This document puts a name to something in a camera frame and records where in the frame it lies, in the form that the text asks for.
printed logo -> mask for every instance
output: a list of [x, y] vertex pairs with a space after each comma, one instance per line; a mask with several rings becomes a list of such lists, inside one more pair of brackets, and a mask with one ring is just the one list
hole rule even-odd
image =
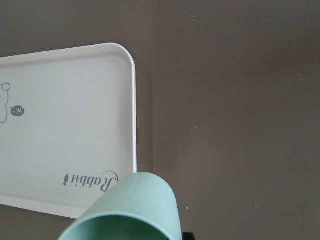
[[114, 171], [105, 171], [101, 177], [66, 174], [63, 179], [64, 186], [79, 186], [82, 188], [98, 187], [102, 192], [106, 192], [117, 182], [119, 182], [119, 177]]

tray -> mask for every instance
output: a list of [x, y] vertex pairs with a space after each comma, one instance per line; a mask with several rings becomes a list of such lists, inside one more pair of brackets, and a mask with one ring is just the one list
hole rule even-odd
[[115, 43], [0, 58], [0, 204], [78, 218], [135, 173], [135, 71]]

dark surface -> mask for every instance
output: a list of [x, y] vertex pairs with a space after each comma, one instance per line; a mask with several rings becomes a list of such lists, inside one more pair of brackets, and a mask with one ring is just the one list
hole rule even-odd
[[[318, 240], [319, 13], [312, 0], [1, 0], [0, 57], [123, 45], [138, 170], [172, 186], [182, 230]], [[72, 221], [0, 206], [0, 239], [56, 239]]]

green cup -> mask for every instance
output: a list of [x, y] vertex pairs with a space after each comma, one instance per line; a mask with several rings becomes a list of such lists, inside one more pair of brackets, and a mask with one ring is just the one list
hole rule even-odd
[[174, 192], [154, 174], [133, 173], [106, 192], [59, 240], [182, 240]]

